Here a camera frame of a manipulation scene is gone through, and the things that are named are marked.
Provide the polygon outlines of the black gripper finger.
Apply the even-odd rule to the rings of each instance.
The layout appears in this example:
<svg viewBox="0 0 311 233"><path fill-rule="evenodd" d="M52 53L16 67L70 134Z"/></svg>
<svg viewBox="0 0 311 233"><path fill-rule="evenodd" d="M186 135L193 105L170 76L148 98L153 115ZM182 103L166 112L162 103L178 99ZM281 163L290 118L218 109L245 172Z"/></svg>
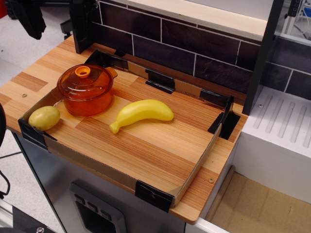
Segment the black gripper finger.
<svg viewBox="0 0 311 233"><path fill-rule="evenodd" d="M19 13L17 18L29 36L40 40L46 24L39 6L32 5L30 0L18 0Z"/></svg>
<svg viewBox="0 0 311 233"><path fill-rule="evenodd" d="M94 0L71 0L69 13L76 34L87 34L91 25L91 14L95 8Z"/></svg>

